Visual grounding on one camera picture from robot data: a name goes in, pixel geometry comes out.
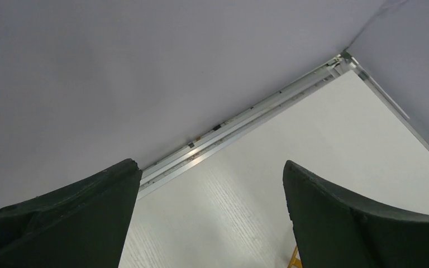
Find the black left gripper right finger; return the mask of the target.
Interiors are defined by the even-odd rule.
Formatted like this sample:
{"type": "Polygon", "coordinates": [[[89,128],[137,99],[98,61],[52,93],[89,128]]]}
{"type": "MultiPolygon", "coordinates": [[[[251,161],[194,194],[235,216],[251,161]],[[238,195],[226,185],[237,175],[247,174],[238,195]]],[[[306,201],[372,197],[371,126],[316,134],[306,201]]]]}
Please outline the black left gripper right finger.
{"type": "Polygon", "coordinates": [[[290,160],[283,187],[303,267],[429,267],[429,215],[377,202],[290,160]]]}

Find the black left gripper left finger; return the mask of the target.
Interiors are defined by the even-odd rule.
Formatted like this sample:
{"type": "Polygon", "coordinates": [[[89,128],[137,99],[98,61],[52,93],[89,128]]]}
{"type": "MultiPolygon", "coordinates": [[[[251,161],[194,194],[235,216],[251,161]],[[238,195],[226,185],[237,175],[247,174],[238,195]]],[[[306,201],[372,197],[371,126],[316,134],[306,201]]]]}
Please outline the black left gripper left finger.
{"type": "Polygon", "coordinates": [[[0,267],[118,267],[142,171],[123,160],[0,209],[0,267]]]}

